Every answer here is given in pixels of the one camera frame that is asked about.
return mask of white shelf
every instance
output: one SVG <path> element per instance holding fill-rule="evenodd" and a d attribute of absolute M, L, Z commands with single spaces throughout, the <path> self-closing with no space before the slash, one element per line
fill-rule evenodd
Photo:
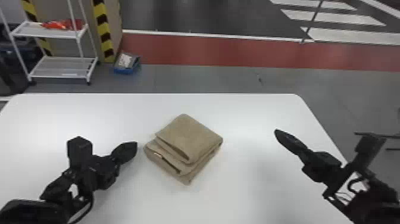
<path fill-rule="evenodd" d="M 46 29 L 41 26 L 41 23 L 34 23 L 31 21 L 25 21 L 15 28 L 11 35 L 13 36 L 30 36 L 37 38 L 57 38 L 57 39 L 80 39 L 85 32 L 88 30 L 88 25 L 85 24 L 82 30 L 78 30 L 77 36 L 74 30 L 58 30 L 58 29 Z"/>
<path fill-rule="evenodd" d="M 31 71 L 31 77 L 87 79 L 96 66 L 98 58 L 70 58 L 44 56 Z"/>

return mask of beige towel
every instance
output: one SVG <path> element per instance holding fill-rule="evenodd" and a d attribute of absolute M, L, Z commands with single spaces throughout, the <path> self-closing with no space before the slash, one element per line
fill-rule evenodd
<path fill-rule="evenodd" d="M 159 145 L 186 164 L 196 163 L 223 141 L 221 136 L 187 114 L 175 118 L 155 136 Z"/>
<path fill-rule="evenodd" d="M 187 114 L 174 119 L 145 146 L 147 157 L 188 185 L 219 150 L 223 139 Z"/>

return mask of hazard stripe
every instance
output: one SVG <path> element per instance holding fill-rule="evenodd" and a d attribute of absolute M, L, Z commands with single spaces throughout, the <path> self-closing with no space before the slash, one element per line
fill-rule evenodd
<path fill-rule="evenodd" d="M 104 0 L 93 0 L 93 13 L 97 21 L 97 32 L 100 37 L 101 50 L 104 54 L 105 62 L 113 63 L 115 60 L 115 52 Z"/>
<path fill-rule="evenodd" d="M 38 15 L 36 13 L 35 6 L 31 3 L 31 1 L 21 0 L 21 2 L 28 19 L 32 22 L 38 22 Z M 39 38 L 39 43 L 37 44 L 43 48 L 46 55 L 52 56 L 50 43 L 45 38 Z"/>

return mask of gray floor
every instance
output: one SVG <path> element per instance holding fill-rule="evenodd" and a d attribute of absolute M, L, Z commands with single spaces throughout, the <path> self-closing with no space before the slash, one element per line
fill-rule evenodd
<path fill-rule="evenodd" d="M 81 80 L 74 83 L 39 80 L 28 92 L 294 93 L 305 100 L 348 160 L 353 158 L 359 140 L 354 131 L 400 132 L 398 73 L 146 65 L 138 74 L 124 76 L 112 74 L 110 66 L 101 66 L 96 69 L 92 83 L 86 86 Z M 381 151 L 371 165 L 380 179 L 398 191 L 399 161 L 400 152 Z"/>

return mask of red floor stripe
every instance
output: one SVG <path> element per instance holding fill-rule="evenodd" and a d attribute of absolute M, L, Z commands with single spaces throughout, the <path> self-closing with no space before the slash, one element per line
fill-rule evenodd
<path fill-rule="evenodd" d="M 400 71 L 400 46 L 124 34 L 144 64 Z"/>

